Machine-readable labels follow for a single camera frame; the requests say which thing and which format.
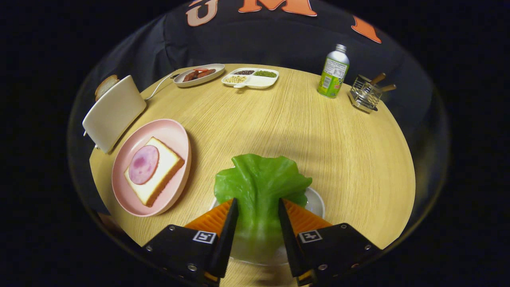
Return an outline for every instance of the wooden handle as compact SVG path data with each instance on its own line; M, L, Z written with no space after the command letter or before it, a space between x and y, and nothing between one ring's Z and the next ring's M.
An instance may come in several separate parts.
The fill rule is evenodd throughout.
M392 85L388 85L388 86L386 86L386 87L382 87L382 88L381 88L381 91L383 91L383 92L387 92L387 91L392 91L392 90L394 90L394 89L396 89L396 88L397 88L397 85L392 84Z
M386 74L380 73L379 75L377 75L377 77L375 77L372 81L370 81L370 85L375 85L378 82L384 80L384 78L386 78Z

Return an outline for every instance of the ham slice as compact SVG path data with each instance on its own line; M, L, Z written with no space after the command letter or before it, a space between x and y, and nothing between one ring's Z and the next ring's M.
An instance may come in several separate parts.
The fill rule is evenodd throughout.
M129 178L134 184L144 184L152 177L158 167L159 151L155 146L143 146L129 165Z

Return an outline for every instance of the dark background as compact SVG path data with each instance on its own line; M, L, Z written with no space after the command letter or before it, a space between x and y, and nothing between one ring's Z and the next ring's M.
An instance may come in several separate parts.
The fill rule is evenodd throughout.
M15 173L2 197L8 285L172 286L86 214L69 176L65 133L73 97L93 65L177 3L47 1L3 9L2 122L7 146L16 147L6 150L4 170ZM451 167L436 207L406 241L344 284L503 285L510 228L503 178L508 100L500 93L508 4L339 3L417 58L443 96L452 130Z

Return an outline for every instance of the orange letter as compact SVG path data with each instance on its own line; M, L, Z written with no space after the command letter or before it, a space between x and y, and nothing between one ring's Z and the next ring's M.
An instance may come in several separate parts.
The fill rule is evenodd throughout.
M206 5L207 15L202 18L198 18L198 9L202 6L197 6L186 12L186 15L188 15L188 25L193 27L199 26L211 21L211 19L216 16L216 12L218 11L218 0L210 0L209 2L206 2Z
M193 5L197 4L197 3L198 3L198 2L200 2L200 1L202 1L202 0L195 0L195 1L191 2L191 4L190 4L188 7L191 7L191 6L193 6Z
M369 38L370 40L376 42L376 43L379 43L381 44L381 39L378 38L378 36L375 34L375 29L372 25L368 24L367 22L359 19L358 17L356 16L352 16L354 17L354 26L351 26L351 28L362 34L363 36Z
M280 6L284 1L287 1L282 10L289 13L296 13L307 16L317 16L317 13L312 10L309 0L259 0L269 10L274 10ZM262 9L257 5L257 0L244 0L244 5L239 9L239 12L257 12Z

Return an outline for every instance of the bottle cap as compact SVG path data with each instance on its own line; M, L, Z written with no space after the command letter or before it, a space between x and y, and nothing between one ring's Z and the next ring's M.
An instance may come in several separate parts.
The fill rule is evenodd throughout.
M343 52L345 53L345 51L347 50L347 48L344 46L344 45L340 45L340 44L337 44L337 49L336 49L338 52Z

